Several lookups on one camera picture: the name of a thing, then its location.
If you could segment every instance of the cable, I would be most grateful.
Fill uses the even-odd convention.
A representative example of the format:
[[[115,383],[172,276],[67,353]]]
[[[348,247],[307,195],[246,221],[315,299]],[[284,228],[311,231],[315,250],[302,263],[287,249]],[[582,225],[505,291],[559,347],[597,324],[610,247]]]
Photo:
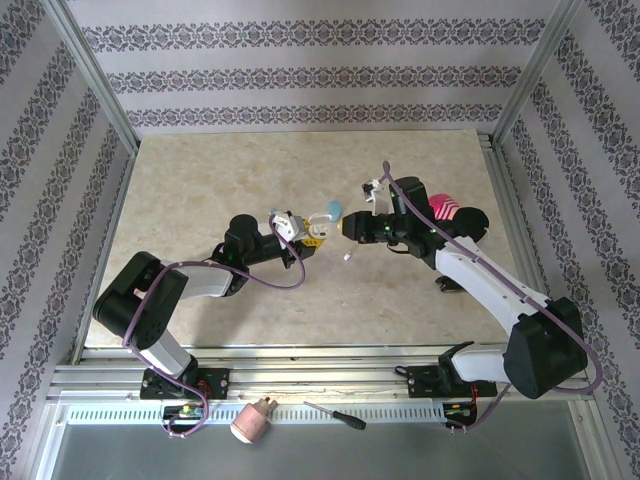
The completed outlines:
[[[462,431],[464,433],[470,432],[474,428],[478,428],[480,425],[482,425],[487,420],[489,415],[491,415],[493,413],[493,411],[496,409],[498,404],[502,401],[502,399],[507,394],[507,392],[509,391],[510,388],[511,388],[511,384],[507,383],[505,385],[505,387],[502,389],[502,391],[500,392],[500,394],[491,401],[491,403],[489,404],[487,409],[482,413],[480,418],[478,420],[476,420],[472,425],[466,426],[465,424],[463,424],[461,422],[458,422],[456,420],[451,420],[449,418],[447,418],[447,422],[457,425],[458,427],[460,427],[462,429]]]
[[[422,214],[422,212],[418,210],[411,203],[411,201],[409,201],[409,199],[404,194],[402,189],[398,186],[394,178],[391,176],[391,165],[389,165],[389,162],[387,161],[382,162],[382,169],[384,171],[384,175],[380,177],[380,181],[382,182],[384,180],[389,180],[389,183],[391,184],[391,186],[393,186],[396,193],[400,196],[400,198],[405,203],[407,208],[411,210],[416,217],[418,217],[429,228],[434,230],[438,235],[440,235],[442,238],[444,238],[449,243],[451,243],[454,247],[460,250],[463,254],[469,257],[471,261],[483,266],[487,271],[489,271],[489,273],[491,273],[497,280],[499,280],[509,290],[514,292],[516,295],[518,295],[523,302],[527,303],[528,305],[532,306],[533,308],[541,312],[545,317],[547,317],[554,324],[556,324],[558,328],[560,328],[564,333],[566,333],[569,336],[569,338],[571,338],[571,340],[576,342],[578,346],[580,346],[580,348],[584,350],[584,352],[587,354],[587,356],[593,363],[593,366],[596,371],[593,382],[591,382],[586,387],[580,387],[580,388],[555,387],[553,390],[555,390],[556,392],[562,392],[562,393],[583,394],[583,393],[591,393],[596,388],[598,388],[602,383],[603,374],[602,374],[602,364],[600,363],[600,360],[598,359],[596,352],[589,345],[587,345],[585,341],[582,338],[580,338],[580,336],[576,332],[574,332],[571,328],[565,325],[558,317],[556,317],[553,313],[547,310],[543,305],[539,304],[534,299],[532,299],[527,294],[525,294],[522,290],[520,290],[513,282],[511,282],[507,277],[505,277],[502,273],[500,273],[500,271],[497,270],[493,265],[488,263],[484,258],[480,257],[479,255],[476,255],[471,250],[469,250],[468,248],[458,243],[450,235],[448,235],[446,232],[440,229],[435,223],[433,223],[431,220],[425,217]]]
[[[122,338],[122,346],[124,348],[130,349],[131,352],[136,357],[138,357],[138,359],[142,363],[147,365],[154,373],[156,373],[157,375],[161,376],[166,381],[168,381],[169,383],[175,385],[176,387],[179,387],[179,388],[182,388],[184,390],[188,390],[188,391],[194,393],[195,395],[200,397],[200,399],[202,400],[203,412],[202,412],[202,417],[200,418],[198,423],[196,423],[193,427],[191,427],[186,432],[175,433],[171,429],[171,427],[173,425],[173,422],[170,421],[169,424],[166,426],[166,430],[167,430],[167,432],[169,432],[170,436],[174,436],[175,435],[175,436],[179,436],[181,438],[185,438],[185,437],[188,437],[189,435],[193,435],[200,428],[202,428],[202,426],[205,424],[205,422],[209,418],[209,401],[208,401],[207,397],[205,396],[205,394],[203,394],[200,390],[192,387],[191,385],[187,385],[186,383],[183,383],[183,382],[181,382],[180,380],[178,380],[176,378],[173,378],[168,373],[166,373],[166,372],[162,371],[161,369],[157,368],[149,360],[147,360],[142,355],[142,353],[140,353],[140,350],[138,350],[133,345],[131,345],[131,337],[133,335],[133,332],[136,329],[136,326],[140,322],[140,319],[142,317],[142,312],[144,311],[144,309],[146,308],[147,304],[149,303],[149,300],[151,300],[151,297],[153,296],[154,292],[158,288],[158,285],[162,281],[163,277],[169,271],[171,271],[171,270],[173,270],[175,268],[181,268],[181,267],[206,267],[206,268],[217,268],[217,269],[220,269],[220,270],[227,270],[228,272],[235,273],[237,275],[241,275],[243,277],[248,278],[249,280],[253,280],[255,282],[258,282],[260,285],[264,285],[265,287],[275,288],[276,290],[293,290],[293,289],[296,289],[296,288],[300,287],[304,283],[305,279],[307,278],[307,272],[306,272],[306,269],[304,267],[304,263],[302,262],[302,259],[300,258],[300,255],[298,255],[298,252],[296,252],[295,247],[293,247],[291,244],[289,244],[289,242],[287,242],[282,237],[282,235],[280,235],[280,233],[278,233],[278,231],[275,229],[275,227],[273,226],[273,218],[274,218],[274,215],[271,215],[271,217],[269,217],[269,227],[271,227],[271,231],[278,238],[278,240],[280,240],[284,244],[284,246],[287,248],[287,250],[289,250],[289,252],[291,252],[291,255],[293,255],[293,258],[295,258],[296,261],[300,264],[300,280],[298,280],[298,282],[296,282],[294,285],[275,285],[273,283],[266,282],[266,281],[264,281],[264,280],[262,280],[260,278],[254,277],[253,275],[251,275],[251,274],[249,274],[247,272],[243,272],[242,270],[238,270],[237,268],[229,267],[227,265],[220,265],[218,263],[207,263],[207,262],[197,262],[197,261],[175,262],[175,263],[172,263],[172,264],[167,265],[166,267],[164,267],[160,271],[158,276],[153,280],[153,282],[151,283],[151,286],[147,290],[147,293],[145,294],[144,298],[140,302],[140,305],[138,305],[138,309],[136,310],[136,313],[131,318],[131,322],[129,322],[129,327],[127,328],[127,331],[125,332],[124,337]]]

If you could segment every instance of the beige floor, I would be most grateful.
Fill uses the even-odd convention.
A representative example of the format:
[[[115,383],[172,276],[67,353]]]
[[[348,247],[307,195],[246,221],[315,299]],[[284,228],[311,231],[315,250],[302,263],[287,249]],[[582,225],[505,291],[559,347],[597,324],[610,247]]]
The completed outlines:
[[[169,260],[201,259],[229,220],[265,222],[271,207],[308,216],[340,200],[367,209],[360,185],[389,160],[396,177],[416,175],[429,194],[446,192],[491,221],[481,248],[515,273],[475,131],[340,132],[146,137],[134,169],[103,287],[139,250]],[[275,291],[247,284],[231,298],[182,301],[169,329],[182,344],[451,344],[501,341],[504,333],[468,294],[442,294],[436,273],[382,245],[353,248],[331,236],[306,262],[306,284]],[[252,273],[282,284],[297,268],[278,261]],[[119,345],[93,322],[88,346]]]

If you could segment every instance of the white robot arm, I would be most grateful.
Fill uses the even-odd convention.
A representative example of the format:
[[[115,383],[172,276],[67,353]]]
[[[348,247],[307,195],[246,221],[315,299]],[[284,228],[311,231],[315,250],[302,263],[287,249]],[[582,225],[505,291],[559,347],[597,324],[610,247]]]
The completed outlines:
[[[488,381],[511,383],[528,398],[538,398],[586,367],[585,351],[531,303],[545,306],[582,338],[580,314],[575,305],[566,298],[553,301],[523,285],[478,248],[476,242],[489,226],[481,210],[461,208],[452,220],[436,221],[424,185],[418,178],[401,178],[396,184],[414,208],[455,240],[447,240],[437,229],[420,220],[393,186],[390,187],[393,213],[388,210],[384,213],[381,196],[386,191],[377,180],[363,185],[365,199],[373,200],[375,210],[345,217],[343,235],[361,244],[405,245],[405,253],[445,275],[438,279],[442,285],[455,285],[478,300],[509,336],[505,344],[465,342],[441,356],[438,370],[441,388],[436,389],[437,395],[456,385]],[[473,253],[475,258],[470,258],[460,247]],[[518,291],[507,287],[505,280],[517,285]]]

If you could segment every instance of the wallpaper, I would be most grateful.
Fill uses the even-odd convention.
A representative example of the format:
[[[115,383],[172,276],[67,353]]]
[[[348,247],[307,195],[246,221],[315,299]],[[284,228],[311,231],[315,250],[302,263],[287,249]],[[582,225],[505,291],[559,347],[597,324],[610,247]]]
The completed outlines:
[[[640,17],[585,2],[505,143],[549,291],[579,306],[623,478],[640,477]]]
[[[489,133],[556,0],[68,4],[140,135]]]
[[[126,150],[41,4],[0,1],[0,479],[73,345]]]

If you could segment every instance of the black mounting bracket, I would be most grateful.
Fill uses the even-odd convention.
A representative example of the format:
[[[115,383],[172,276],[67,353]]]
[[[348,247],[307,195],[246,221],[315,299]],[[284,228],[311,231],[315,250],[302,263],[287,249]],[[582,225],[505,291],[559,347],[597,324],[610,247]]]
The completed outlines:
[[[395,372],[407,379],[409,398],[471,398],[473,385],[478,389],[478,397],[498,395],[498,389],[493,382],[445,385],[441,381],[437,365],[396,367]]]
[[[229,391],[228,368],[198,368],[192,386],[207,394],[209,400],[226,400]],[[140,400],[199,400],[190,391],[167,382],[150,368],[144,371]]]

